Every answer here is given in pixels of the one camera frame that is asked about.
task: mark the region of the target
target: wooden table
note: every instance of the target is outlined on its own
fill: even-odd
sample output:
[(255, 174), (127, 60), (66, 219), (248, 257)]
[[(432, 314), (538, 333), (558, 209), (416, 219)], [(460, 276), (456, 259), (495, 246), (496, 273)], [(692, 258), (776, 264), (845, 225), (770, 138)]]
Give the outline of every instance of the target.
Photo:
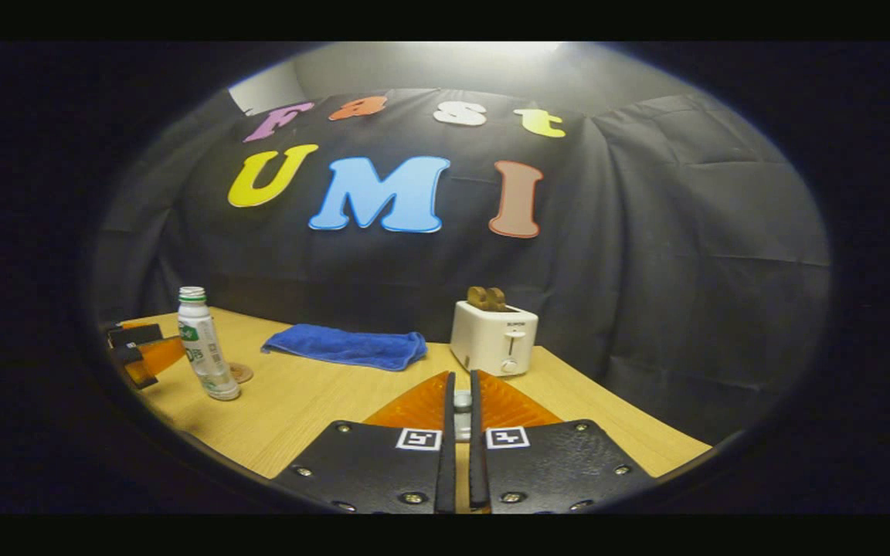
[[(333, 420), (361, 422), (418, 383), (456, 372), (456, 389), (467, 390), (469, 373), (448, 344), (428, 344), (428, 353), (402, 372), (338, 365), (286, 353), (262, 353), (267, 338), (290, 324), (248, 317), (212, 307), (226, 360), (254, 372), (236, 400), (212, 400), (182, 357), (159, 374), (142, 395), (155, 408), (209, 447), (263, 477), (273, 478)], [(177, 313), (137, 321), (160, 325), (164, 337), (177, 335)], [(504, 379), (564, 420), (592, 419), (650, 475), (660, 477), (710, 448), (618, 398), (535, 346), (531, 368)], [(456, 450), (457, 509), (467, 511), (469, 444)]]

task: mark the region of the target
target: screw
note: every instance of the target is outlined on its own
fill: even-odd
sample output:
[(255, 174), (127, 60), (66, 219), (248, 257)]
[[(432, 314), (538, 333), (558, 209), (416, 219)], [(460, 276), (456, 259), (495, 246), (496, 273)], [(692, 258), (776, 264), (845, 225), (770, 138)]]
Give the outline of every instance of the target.
[(424, 495), (422, 493), (405, 493), (400, 500), (406, 503), (422, 503), (424, 502)]

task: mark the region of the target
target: toaster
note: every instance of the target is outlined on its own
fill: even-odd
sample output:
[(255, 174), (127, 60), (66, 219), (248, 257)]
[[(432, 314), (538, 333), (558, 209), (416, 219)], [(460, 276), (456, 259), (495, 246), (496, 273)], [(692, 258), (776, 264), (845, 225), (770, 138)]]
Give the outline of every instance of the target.
[(531, 366), (537, 331), (537, 314), (509, 305), (506, 310), (482, 310), (460, 300), (455, 303), (449, 348), (467, 371), (522, 375)]

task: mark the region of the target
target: blue towel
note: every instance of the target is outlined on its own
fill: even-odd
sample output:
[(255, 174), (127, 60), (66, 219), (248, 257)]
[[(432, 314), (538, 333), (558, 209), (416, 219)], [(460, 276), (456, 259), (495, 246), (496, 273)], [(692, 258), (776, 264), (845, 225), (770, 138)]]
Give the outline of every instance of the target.
[(410, 334), (363, 334), (337, 328), (295, 324), (273, 334), (262, 352), (286, 351), (331, 363), (361, 365), (388, 371), (402, 371), (407, 365), (424, 357), (428, 346), (417, 332)]

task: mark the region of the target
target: letter m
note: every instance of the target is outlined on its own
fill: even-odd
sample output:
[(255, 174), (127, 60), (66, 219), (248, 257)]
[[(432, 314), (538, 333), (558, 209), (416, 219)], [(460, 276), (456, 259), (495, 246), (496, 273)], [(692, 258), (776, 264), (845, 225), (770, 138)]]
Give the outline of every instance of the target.
[(335, 176), (321, 211), (307, 222), (312, 229), (343, 229), (349, 217), (346, 204), (360, 228), (368, 228), (389, 202), (391, 212), (380, 224), (391, 232), (437, 232), (442, 221), (435, 216), (435, 189), (438, 176), (450, 162), (435, 156), (414, 156), (380, 181), (368, 158), (342, 158), (331, 163)]

